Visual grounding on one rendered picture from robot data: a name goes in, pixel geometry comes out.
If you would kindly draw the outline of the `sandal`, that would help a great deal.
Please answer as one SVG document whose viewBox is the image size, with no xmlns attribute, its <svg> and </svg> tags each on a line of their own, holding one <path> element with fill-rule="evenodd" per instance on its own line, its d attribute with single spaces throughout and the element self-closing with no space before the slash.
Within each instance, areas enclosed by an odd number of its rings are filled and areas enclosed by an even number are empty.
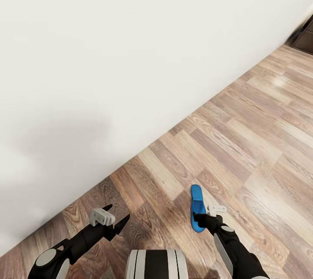
<svg viewBox="0 0 313 279">
<path fill-rule="evenodd" d="M 191 224 L 195 232 L 202 232 L 205 228 L 200 228 L 198 222 L 194 221 L 193 212 L 196 214 L 206 214 L 205 205 L 203 202 L 202 189 L 199 185 L 193 184 L 191 186 L 191 195 L 192 195 L 192 210 L 191 210 Z"/>
</svg>

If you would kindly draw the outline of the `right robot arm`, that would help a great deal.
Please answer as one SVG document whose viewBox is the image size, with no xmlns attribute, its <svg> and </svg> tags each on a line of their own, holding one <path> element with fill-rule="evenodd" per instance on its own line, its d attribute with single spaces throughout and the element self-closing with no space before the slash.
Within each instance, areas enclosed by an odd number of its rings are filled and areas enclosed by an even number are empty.
<svg viewBox="0 0 313 279">
<path fill-rule="evenodd" d="M 233 279 L 270 279 L 263 270 L 259 259 L 249 253 L 240 242 L 235 230 L 223 223 L 221 215 L 227 212 L 221 205 L 208 205 L 207 214 L 193 212 L 194 221 L 200 228 L 207 228 L 214 237 L 215 246 Z"/>
</svg>

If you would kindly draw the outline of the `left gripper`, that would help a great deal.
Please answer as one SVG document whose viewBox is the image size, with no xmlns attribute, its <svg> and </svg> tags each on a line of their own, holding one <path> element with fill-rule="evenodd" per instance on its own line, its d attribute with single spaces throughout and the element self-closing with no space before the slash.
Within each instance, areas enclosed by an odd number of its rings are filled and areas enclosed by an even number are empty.
<svg viewBox="0 0 313 279">
<path fill-rule="evenodd" d="M 102 209 L 108 211 L 112 206 L 113 204 L 110 204 Z M 119 235 L 129 219 L 130 214 L 123 218 L 121 221 L 119 221 L 114 226 L 114 228 L 113 224 L 107 226 L 98 223 L 95 226 L 89 224 L 81 231 L 79 231 L 79 233 L 83 236 L 86 242 L 87 251 L 89 251 L 103 237 L 106 238 L 108 241 L 111 241 L 116 234 Z"/>
</svg>

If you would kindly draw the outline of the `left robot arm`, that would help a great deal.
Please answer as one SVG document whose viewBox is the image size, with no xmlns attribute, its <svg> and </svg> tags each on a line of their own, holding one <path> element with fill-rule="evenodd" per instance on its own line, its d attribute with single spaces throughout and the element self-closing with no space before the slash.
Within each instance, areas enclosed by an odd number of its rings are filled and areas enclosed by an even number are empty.
<svg viewBox="0 0 313 279">
<path fill-rule="evenodd" d="M 130 214 L 113 228 L 115 216 L 107 212 L 112 206 L 113 204 L 110 204 L 104 208 L 92 209 L 89 225 L 70 240 L 64 239 L 39 255 L 28 279 L 65 279 L 69 265 L 73 265 L 100 239 L 104 237 L 111 241 L 116 234 L 119 235 L 130 219 Z M 63 251 L 57 249 L 60 246 L 63 246 Z"/>
</svg>

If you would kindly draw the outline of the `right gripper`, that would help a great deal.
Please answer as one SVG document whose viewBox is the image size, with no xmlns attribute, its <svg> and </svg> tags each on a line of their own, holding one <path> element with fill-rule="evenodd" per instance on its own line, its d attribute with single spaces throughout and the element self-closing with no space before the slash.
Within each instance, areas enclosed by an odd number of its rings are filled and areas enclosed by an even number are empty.
<svg viewBox="0 0 313 279">
<path fill-rule="evenodd" d="M 207 214 L 201 214 L 201 213 L 196 214 L 195 212 L 193 212 L 193 217 L 194 217 L 194 221 L 198 222 L 198 226 L 200 228 L 207 228 L 209 232 L 210 232 L 210 225 L 214 221 L 223 223 L 223 218 L 221 215 L 216 215 L 216 217 L 212 217 Z"/>
</svg>

